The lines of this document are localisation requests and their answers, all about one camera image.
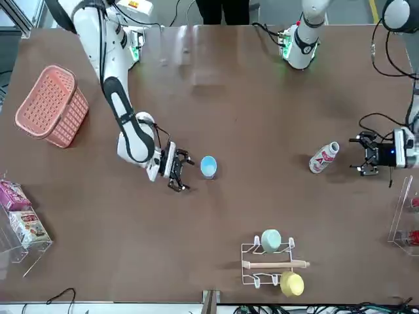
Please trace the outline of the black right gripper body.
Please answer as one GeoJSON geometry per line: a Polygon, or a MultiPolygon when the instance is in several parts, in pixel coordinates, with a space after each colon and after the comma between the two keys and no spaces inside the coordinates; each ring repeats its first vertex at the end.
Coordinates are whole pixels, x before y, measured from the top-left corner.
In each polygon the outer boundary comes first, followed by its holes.
{"type": "Polygon", "coordinates": [[[183,166],[180,156],[182,155],[183,151],[177,148],[174,142],[169,142],[162,152],[162,176],[165,179],[176,181],[177,184],[181,184],[181,170],[183,166]]]}

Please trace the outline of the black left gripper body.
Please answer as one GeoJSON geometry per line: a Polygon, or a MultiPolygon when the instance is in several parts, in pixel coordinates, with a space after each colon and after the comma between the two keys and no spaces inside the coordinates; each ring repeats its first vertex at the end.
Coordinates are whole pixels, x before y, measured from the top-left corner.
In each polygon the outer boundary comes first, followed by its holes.
{"type": "Polygon", "coordinates": [[[396,166],[395,144],[393,142],[373,142],[373,166],[396,166]]]}

